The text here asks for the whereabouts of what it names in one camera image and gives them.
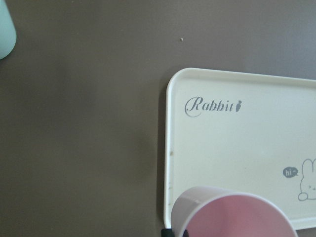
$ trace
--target brown surface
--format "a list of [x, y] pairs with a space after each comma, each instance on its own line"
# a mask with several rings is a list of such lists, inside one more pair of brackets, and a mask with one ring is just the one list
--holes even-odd
[[171, 76], [316, 75], [312, 1], [7, 4], [18, 41], [0, 61], [4, 237], [159, 237]]

